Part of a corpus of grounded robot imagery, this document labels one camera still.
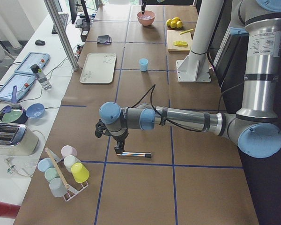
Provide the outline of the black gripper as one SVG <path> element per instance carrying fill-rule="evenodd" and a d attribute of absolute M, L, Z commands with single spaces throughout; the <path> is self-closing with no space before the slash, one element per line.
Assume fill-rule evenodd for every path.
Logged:
<path fill-rule="evenodd" d="M 142 11 L 145 11 L 146 5 L 147 5 L 147 0 L 141 0 L 141 10 Z"/>
<path fill-rule="evenodd" d="M 114 150 L 117 155 L 121 155 L 124 152 L 125 139 L 128 137 L 128 129 L 120 129 L 119 131 L 110 131 L 111 136 L 116 140 L 117 145 Z"/>

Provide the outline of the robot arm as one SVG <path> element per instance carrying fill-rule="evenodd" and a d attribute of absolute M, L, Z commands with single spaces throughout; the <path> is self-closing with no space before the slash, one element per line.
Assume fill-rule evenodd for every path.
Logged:
<path fill-rule="evenodd" d="M 119 156 L 129 129 L 152 130 L 155 125 L 177 126 L 193 132 L 212 132 L 231 140 L 254 158 L 267 158 L 281 149 L 281 130 L 273 111 L 281 49 L 281 0 L 235 0 L 230 33 L 248 35 L 242 106 L 235 114 L 194 112 L 152 104 L 120 107 L 104 103 L 95 135 L 113 137 Z"/>

